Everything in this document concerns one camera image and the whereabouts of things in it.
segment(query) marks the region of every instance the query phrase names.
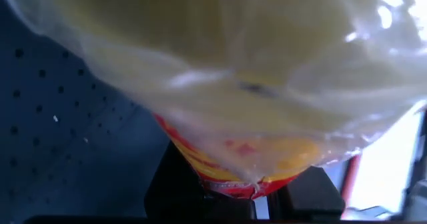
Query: perforated panel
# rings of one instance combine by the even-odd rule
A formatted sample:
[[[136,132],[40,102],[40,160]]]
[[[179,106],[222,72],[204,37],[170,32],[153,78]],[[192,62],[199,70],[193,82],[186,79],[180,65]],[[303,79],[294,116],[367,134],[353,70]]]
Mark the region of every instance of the perforated panel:
[[[0,0],[0,223],[143,216],[168,143],[151,114],[30,33]]]

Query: yellow object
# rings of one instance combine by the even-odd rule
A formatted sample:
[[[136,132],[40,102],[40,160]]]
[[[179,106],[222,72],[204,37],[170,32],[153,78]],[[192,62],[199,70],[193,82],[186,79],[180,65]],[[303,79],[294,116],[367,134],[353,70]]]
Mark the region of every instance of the yellow object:
[[[252,183],[351,155],[425,98],[419,1],[9,0]]]

